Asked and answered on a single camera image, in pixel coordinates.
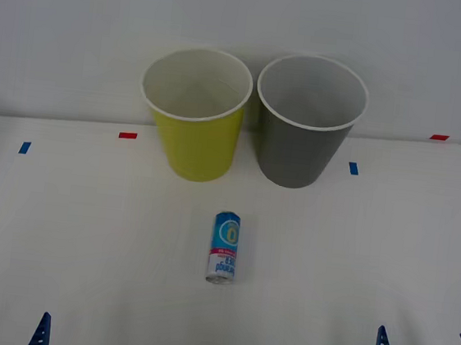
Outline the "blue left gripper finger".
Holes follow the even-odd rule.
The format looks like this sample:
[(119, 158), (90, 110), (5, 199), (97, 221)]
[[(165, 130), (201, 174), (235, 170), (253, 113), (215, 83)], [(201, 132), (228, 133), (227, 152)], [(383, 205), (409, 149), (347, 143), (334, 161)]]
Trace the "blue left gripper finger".
[(49, 345), (51, 323), (51, 315), (45, 312), (28, 345)]

